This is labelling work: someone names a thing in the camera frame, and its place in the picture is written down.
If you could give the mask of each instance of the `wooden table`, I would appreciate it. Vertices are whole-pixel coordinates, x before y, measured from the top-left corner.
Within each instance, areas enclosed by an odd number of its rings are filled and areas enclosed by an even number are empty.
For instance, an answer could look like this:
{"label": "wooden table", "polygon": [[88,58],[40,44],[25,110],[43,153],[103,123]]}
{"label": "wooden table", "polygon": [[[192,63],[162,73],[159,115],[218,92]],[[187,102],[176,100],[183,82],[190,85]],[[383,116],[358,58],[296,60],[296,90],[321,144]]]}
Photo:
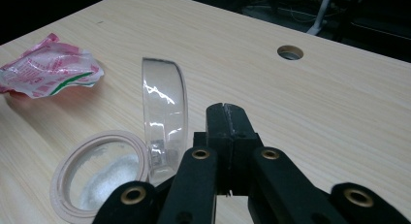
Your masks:
{"label": "wooden table", "polygon": [[[0,223],[65,223],[48,192],[74,145],[111,129],[144,138],[143,57],[181,67],[188,146],[208,106],[232,103],[315,186],[361,184],[411,219],[411,64],[190,0],[104,0],[1,46],[1,65],[49,33],[106,74],[48,98],[0,96]],[[252,223],[246,198],[219,197],[216,222]]]}

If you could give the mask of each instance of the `circular hole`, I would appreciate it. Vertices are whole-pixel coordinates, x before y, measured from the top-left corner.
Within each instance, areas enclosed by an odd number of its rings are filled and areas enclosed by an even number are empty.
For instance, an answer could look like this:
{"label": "circular hole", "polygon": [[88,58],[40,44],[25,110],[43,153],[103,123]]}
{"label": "circular hole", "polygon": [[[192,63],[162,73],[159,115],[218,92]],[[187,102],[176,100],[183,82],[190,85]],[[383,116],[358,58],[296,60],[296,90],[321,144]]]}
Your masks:
{"label": "circular hole", "polygon": [[267,159],[277,159],[278,157],[280,157],[280,154],[272,149],[265,149],[261,154]]}
{"label": "circular hole", "polygon": [[101,144],[73,165],[65,192],[75,208],[98,210],[115,188],[134,180],[138,173],[139,156],[128,143]]}
{"label": "circular hole", "polygon": [[315,212],[311,215],[311,220],[313,220],[316,224],[331,224],[330,220],[326,215],[323,213]]}
{"label": "circular hole", "polygon": [[181,212],[177,215],[178,224],[190,224],[193,221],[193,215],[190,212]]}
{"label": "circular hole", "polygon": [[142,201],[144,197],[145,189],[143,187],[130,187],[121,194],[121,202],[125,205],[133,205]]}
{"label": "circular hole", "polygon": [[287,60],[299,60],[304,56],[301,49],[293,46],[282,46],[278,48],[277,53]]}
{"label": "circular hole", "polygon": [[370,208],[374,205],[372,198],[365,192],[358,189],[345,189],[344,196],[348,201],[360,207]]}
{"label": "circular hole", "polygon": [[192,155],[196,159],[206,159],[209,156],[209,152],[204,149],[197,149],[193,151]]}

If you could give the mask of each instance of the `screw hole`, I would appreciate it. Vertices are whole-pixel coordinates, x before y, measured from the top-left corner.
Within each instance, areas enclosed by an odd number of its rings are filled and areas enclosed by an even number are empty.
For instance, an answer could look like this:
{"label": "screw hole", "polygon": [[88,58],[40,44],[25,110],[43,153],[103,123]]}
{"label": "screw hole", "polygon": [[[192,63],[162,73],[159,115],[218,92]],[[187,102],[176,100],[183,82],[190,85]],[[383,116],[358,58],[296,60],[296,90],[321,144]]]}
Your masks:
{"label": "screw hole", "polygon": [[265,149],[263,150],[263,152],[261,153],[263,155],[263,157],[267,158],[267,159],[277,159],[280,157],[280,154],[272,149]]}
{"label": "screw hole", "polygon": [[372,198],[362,190],[348,188],[344,190],[344,196],[348,201],[357,206],[364,208],[370,208],[374,206],[374,201],[372,200]]}
{"label": "screw hole", "polygon": [[205,149],[197,149],[192,153],[193,157],[196,159],[207,159],[209,152]]}
{"label": "screw hole", "polygon": [[121,202],[124,205],[134,205],[145,198],[145,189],[141,186],[129,187],[121,194]]}

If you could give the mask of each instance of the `transparent lid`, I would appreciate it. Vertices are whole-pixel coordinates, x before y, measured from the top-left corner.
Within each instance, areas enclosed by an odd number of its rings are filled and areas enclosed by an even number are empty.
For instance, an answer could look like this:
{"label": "transparent lid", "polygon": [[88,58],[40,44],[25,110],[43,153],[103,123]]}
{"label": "transparent lid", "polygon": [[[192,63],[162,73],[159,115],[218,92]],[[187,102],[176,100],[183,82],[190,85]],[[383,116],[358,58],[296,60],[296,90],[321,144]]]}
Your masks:
{"label": "transparent lid", "polygon": [[147,180],[144,143],[126,131],[93,135],[57,167],[50,187],[56,213],[70,223],[91,223],[112,191],[123,183]]}
{"label": "transparent lid", "polygon": [[142,90],[149,182],[175,175],[187,148],[187,95],[184,77],[172,61],[144,58]]}

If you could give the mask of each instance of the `pink plastic wrapper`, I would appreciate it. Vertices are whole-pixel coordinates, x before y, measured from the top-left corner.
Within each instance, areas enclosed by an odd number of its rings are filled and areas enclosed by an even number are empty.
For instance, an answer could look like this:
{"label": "pink plastic wrapper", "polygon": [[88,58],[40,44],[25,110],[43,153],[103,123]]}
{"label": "pink plastic wrapper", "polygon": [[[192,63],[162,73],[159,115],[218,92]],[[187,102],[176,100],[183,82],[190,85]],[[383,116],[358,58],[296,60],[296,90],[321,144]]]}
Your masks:
{"label": "pink plastic wrapper", "polygon": [[103,69],[85,49],[58,43],[55,34],[0,68],[0,93],[17,91],[31,98],[57,94],[67,86],[93,86]]}

